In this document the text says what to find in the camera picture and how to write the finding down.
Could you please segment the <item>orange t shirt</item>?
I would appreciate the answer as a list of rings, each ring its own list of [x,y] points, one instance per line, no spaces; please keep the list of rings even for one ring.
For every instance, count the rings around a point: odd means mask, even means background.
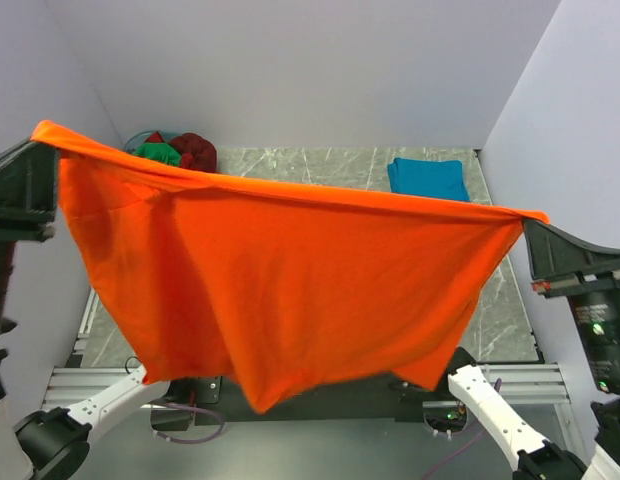
[[[51,121],[59,204],[145,382],[230,376],[263,413],[313,387],[432,389],[522,235],[545,215],[167,166]]]

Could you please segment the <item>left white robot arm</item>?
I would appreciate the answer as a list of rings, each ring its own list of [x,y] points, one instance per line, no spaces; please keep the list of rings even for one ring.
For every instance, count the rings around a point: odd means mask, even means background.
[[[15,322],[4,315],[18,242],[44,242],[54,234],[60,152],[25,140],[0,153],[0,336]],[[0,349],[0,365],[8,353]],[[190,388],[187,373],[166,367],[154,384],[138,368],[108,388],[67,408],[9,419],[0,378],[0,479],[68,479],[105,433],[143,405],[163,397],[176,402]]]

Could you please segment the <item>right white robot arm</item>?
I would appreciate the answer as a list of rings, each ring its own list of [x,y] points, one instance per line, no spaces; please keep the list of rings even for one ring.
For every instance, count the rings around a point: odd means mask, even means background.
[[[597,423],[592,458],[584,462],[570,447],[576,433],[563,427],[566,446],[544,436],[514,404],[556,404],[560,420],[572,419],[557,368],[517,367],[498,392],[504,367],[478,365],[458,349],[450,364],[429,374],[429,387],[454,398],[475,417],[507,459],[515,479],[620,479],[620,249],[598,246],[536,220],[524,223],[533,291],[566,299],[598,391],[607,402],[591,405]]]

